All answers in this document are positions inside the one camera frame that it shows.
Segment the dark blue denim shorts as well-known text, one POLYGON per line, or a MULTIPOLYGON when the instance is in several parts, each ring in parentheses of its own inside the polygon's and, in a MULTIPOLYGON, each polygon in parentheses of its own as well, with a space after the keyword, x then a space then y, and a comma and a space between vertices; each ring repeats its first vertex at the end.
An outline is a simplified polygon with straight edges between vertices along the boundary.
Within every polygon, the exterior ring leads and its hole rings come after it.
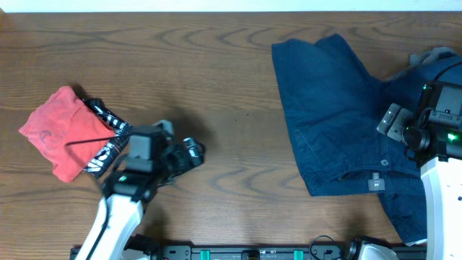
POLYGON ((271 47, 287 131, 311 196, 424 195, 404 146, 376 130, 383 84, 340 35, 271 47))

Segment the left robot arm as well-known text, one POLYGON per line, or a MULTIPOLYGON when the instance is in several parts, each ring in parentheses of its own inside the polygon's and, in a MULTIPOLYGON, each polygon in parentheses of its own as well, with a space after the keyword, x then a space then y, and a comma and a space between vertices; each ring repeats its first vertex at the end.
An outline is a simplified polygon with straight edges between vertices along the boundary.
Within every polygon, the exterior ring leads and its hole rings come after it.
POLYGON ((95 222, 71 259, 162 258, 160 246, 132 234, 158 188, 202 165, 205 147, 190 137, 176 143, 171 136, 132 136, 129 144, 101 185, 95 222))

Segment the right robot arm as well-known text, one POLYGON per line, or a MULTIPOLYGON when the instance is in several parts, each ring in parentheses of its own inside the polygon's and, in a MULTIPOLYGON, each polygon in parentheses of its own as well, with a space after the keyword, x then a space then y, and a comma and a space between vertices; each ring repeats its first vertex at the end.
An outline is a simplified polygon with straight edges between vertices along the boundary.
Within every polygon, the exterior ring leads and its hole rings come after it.
POLYGON ((391 104, 377 130, 405 144, 427 205, 427 258, 461 258, 461 86, 431 81, 412 113, 391 104))

